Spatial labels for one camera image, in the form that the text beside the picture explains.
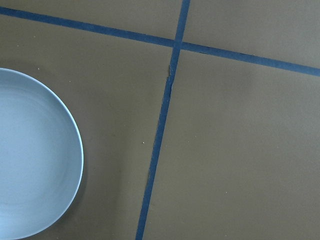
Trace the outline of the blue plate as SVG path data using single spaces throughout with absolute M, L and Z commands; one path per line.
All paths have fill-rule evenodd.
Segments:
M 24 73 L 0 70 L 0 237 L 19 240 L 54 224 L 72 204 L 84 168 L 66 105 Z

